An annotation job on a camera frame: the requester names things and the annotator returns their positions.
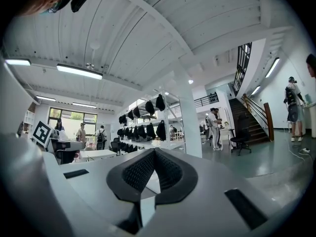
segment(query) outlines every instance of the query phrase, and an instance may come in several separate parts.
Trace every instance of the ceiling light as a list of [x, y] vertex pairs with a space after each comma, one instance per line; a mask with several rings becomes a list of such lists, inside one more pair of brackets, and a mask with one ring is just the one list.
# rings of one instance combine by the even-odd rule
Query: ceiling light
[[95, 78], [95, 79], [99, 79], [99, 80], [102, 79], [101, 73], [89, 71], [86, 69], [69, 67], [69, 66], [62, 65], [62, 64], [57, 64], [57, 69], [58, 69], [58, 71], [62, 71], [62, 72], [72, 73], [72, 74], [81, 75], [81, 76], [85, 76], [85, 77], [91, 77], [91, 78]]
[[269, 71], [268, 74], [266, 75], [266, 78], [268, 78], [269, 75], [271, 75], [273, 69], [276, 68], [276, 66], [277, 66], [277, 64], [278, 64], [278, 62], [279, 62], [279, 60], [280, 60], [280, 58], [276, 58], [276, 59], [275, 59], [275, 61], [274, 61], [273, 64], [272, 64], [272, 67], [270, 68], [270, 71]]
[[5, 62], [10, 65], [30, 66], [31, 62], [28, 59], [6, 59]]
[[256, 89], [253, 91], [251, 95], [255, 94], [258, 91], [258, 89], [260, 89], [260, 86], [256, 87]]
[[90, 107], [90, 108], [97, 108], [95, 105], [85, 105], [85, 104], [79, 104], [79, 103], [73, 103], [73, 105], [84, 106], [84, 107]]
[[56, 102], [56, 99], [50, 98], [50, 97], [41, 97], [41, 96], [36, 96], [36, 97], [39, 98], [39, 99], [43, 99], [43, 100], [48, 100], [48, 101], [54, 101], [54, 102]]

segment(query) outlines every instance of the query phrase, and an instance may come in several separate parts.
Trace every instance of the white shirt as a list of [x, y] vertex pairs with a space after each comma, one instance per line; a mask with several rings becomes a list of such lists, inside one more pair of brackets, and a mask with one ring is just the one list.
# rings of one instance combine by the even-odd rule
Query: white shirt
[[301, 102], [300, 102], [300, 98], [298, 97], [298, 94], [300, 94], [301, 91], [300, 91], [299, 87], [298, 87], [296, 84], [291, 83], [291, 82], [288, 84], [287, 87], [290, 88], [290, 89], [292, 89], [292, 91], [293, 91], [293, 93], [294, 93], [296, 105], [299, 105], [299, 106], [300, 106], [300, 105], [301, 105]]
[[95, 132], [95, 137], [98, 137], [98, 135], [99, 135], [100, 133], [103, 133], [104, 137], [107, 136], [106, 130], [104, 130], [103, 128], [100, 128], [100, 129], [98, 129], [98, 130]]
[[217, 128], [218, 124], [214, 122], [217, 120], [215, 114], [209, 113], [207, 117], [208, 117], [208, 122], [209, 122], [210, 127], [213, 126], [214, 128]]

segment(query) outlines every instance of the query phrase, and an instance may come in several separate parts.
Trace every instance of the green floor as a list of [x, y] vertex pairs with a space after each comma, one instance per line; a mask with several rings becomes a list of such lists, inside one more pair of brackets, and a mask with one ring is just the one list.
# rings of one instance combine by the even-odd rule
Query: green floor
[[288, 131], [275, 130], [275, 141], [251, 146], [252, 153], [247, 150], [241, 152], [241, 156], [237, 156], [237, 152], [231, 154], [228, 145], [224, 145], [223, 151], [213, 151], [210, 141], [202, 139], [202, 155], [203, 158], [215, 160], [226, 165], [233, 172], [249, 178], [259, 175], [271, 174], [286, 169], [296, 163], [302, 161], [295, 157], [288, 150], [299, 157], [307, 159], [307, 156], [301, 156], [298, 152], [302, 148], [309, 148], [311, 155], [316, 155], [316, 139], [312, 139], [310, 135], [304, 136], [302, 142], [290, 142], [290, 134]]

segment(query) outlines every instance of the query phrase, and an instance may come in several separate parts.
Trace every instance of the hair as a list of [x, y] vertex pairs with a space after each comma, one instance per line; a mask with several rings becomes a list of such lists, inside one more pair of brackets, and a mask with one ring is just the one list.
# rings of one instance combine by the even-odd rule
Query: hair
[[55, 129], [56, 130], [58, 130], [58, 131], [61, 131], [61, 128], [63, 127], [63, 124], [62, 124], [62, 122], [61, 122], [61, 118], [59, 118], [58, 120], [57, 120], [57, 124], [56, 124], [56, 126], [55, 126]]
[[307, 56], [306, 63], [309, 64], [316, 73], [316, 57], [310, 54]]

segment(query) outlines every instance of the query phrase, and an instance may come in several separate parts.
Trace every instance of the woman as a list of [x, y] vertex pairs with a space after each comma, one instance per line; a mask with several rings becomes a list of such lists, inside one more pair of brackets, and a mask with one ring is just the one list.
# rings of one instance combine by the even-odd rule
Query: woman
[[311, 77], [316, 78], [316, 57], [310, 54], [306, 59], [306, 63]]
[[65, 131], [65, 129], [64, 129], [62, 123], [61, 123], [61, 118], [59, 118], [57, 120], [57, 124], [55, 126], [55, 129], [58, 130], [58, 131]]

